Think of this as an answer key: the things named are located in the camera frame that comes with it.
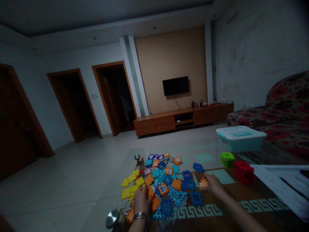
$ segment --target flat screen tv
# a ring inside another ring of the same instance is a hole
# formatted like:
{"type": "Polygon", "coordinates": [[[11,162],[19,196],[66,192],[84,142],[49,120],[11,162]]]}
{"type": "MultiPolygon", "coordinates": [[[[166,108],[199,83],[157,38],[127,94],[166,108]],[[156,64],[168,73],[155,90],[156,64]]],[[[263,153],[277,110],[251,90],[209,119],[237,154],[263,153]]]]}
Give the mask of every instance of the flat screen tv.
{"type": "Polygon", "coordinates": [[[189,78],[187,76],[168,79],[162,82],[163,82],[164,96],[186,93],[190,91],[189,78]]]}

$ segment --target doorway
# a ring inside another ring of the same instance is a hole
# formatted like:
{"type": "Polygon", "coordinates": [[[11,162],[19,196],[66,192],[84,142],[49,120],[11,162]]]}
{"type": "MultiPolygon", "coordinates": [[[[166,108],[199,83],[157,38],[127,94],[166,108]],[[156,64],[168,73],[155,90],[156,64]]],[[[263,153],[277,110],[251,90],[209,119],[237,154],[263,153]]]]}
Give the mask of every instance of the doorway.
{"type": "Polygon", "coordinates": [[[124,61],[95,65],[92,69],[113,136],[135,130],[136,110],[124,61]]]}
{"type": "Polygon", "coordinates": [[[103,138],[79,69],[47,74],[76,143],[103,138]]]}
{"type": "Polygon", "coordinates": [[[0,64],[0,180],[54,155],[14,68],[0,64]]]}

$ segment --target plastic storage box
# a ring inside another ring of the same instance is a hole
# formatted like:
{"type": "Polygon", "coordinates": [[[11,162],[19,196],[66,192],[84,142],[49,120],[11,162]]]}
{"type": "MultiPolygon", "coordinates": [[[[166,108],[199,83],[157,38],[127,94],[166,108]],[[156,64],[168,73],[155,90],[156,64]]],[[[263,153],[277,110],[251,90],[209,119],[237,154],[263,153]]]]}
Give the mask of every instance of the plastic storage box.
{"type": "Polygon", "coordinates": [[[220,143],[230,152],[261,150],[267,134],[246,126],[226,127],[216,130],[220,143]]]}

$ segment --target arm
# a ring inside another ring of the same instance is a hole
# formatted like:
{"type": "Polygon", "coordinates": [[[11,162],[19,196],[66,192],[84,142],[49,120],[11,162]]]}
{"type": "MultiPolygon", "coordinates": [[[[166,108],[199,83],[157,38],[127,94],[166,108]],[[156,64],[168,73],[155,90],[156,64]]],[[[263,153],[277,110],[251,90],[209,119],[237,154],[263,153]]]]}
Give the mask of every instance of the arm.
{"type": "MultiPolygon", "coordinates": [[[[149,213],[150,206],[152,204],[152,198],[149,198],[147,200],[147,198],[146,198],[147,189],[148,189],[148,187],[146,185],[143,188],[139,188],[134,193],[134,198],[131,200],[134,215],[136,215],[140,212],[149,213]]],[[[143,219],[143,218],[136,219],[132,223],[132,225],[129,229],[129,232],[143,232],[143,231],[145,231],[146,223],[147,223],[146,220],[143,219]]]]}
{"type": "Polygon", "coordinates": [[[205,174],[208,181],[207,187],[201,187],[200,191],[209,192],[214,197],[218,198],[226,206],[227,210],[231,213],[232,217],[242,228],[243,231],[265,232],[267,231],[262,227],[250,214],[248,214],[222,187],[219,179],[211,174],[205,174]]]}

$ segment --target hand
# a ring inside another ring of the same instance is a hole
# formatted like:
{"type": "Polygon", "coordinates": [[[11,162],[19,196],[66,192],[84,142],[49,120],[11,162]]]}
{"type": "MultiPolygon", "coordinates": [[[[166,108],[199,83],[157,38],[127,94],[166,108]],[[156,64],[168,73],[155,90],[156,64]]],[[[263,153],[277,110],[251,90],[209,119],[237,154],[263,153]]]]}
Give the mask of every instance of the hand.
{"type": "Polygon", "coordinates": [[[145,185],[143,188],[139,188],[134,193],[134,198],[131,200],[133,205],[134,214],[139,212],[149,213],[150,206],[152,204],[152,198],[146,199],[146,193],[148,191],[148,186],[145,185]]]}
{"type": "Polygon", "coordinates": [[[227,195],[220,180],[214,174],[205,174],[204,177],[208,181],[208,186],[200,187],[200,191],[209,192],[212,196],[218,199],[222,199],[227,195]]]}

